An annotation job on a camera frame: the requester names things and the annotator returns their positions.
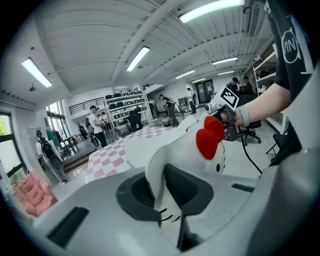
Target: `checkered rug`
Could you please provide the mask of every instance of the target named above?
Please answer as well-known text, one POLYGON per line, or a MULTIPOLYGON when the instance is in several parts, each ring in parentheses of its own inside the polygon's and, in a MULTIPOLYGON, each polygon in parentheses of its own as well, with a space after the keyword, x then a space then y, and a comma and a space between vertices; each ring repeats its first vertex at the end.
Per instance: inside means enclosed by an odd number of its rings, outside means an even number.
POLYGON ((126 141, 134 138, 151 139, 171 129, 171 127, 145 127, 92 153, 88 164, 88 182, 128 171, 132 167, 125 153, 126 141))

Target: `green tree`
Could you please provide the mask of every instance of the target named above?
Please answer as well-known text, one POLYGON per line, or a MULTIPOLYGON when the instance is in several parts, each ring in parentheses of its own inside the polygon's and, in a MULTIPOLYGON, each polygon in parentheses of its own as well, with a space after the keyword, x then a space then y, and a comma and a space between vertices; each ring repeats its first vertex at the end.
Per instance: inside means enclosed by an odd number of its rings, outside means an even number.
POLYGON ((5 122, 2 119, 0 119, 0 136, 6 135, 6 134, 7 134, 7 128, 6 128, 5 122))

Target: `doorway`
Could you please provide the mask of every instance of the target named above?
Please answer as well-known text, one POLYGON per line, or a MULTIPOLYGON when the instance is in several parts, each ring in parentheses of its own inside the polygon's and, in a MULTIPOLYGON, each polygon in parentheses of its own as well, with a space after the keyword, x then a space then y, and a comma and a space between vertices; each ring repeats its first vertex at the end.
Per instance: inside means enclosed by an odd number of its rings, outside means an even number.
POLYGON ((198 93, 199 104, 207 104, 211 101, 211 95, 214 96, 215 87, 212 79, 208 79, 195 84, 198 93))

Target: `red bow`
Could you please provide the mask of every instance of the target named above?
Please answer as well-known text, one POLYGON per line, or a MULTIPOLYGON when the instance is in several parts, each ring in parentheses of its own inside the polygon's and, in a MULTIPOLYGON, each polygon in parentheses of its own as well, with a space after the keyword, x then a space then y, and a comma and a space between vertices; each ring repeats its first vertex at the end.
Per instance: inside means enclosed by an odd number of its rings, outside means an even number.
POLYGON ((215 117, 209 115, 204 120, 204 128, 196 132, 196 145, 208 160, 214 158, 218 143, 225 137, 225 128, 215 117))

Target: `pink cushion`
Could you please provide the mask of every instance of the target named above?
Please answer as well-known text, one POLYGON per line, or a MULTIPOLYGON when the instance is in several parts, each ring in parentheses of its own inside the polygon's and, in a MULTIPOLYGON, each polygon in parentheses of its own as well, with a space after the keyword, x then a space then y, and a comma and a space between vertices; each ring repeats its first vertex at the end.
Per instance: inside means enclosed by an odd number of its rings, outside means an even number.
POLYGON ((28 174, 21 182, 19 182, 18 187, 33 206, 36 207, 43 201, 45 193, 36 184, 32 175, 28 174))
POLYGON ((34 216, 41 215, 58 201, 35 170, 13 186, 13 190, 26 212, 34 216))

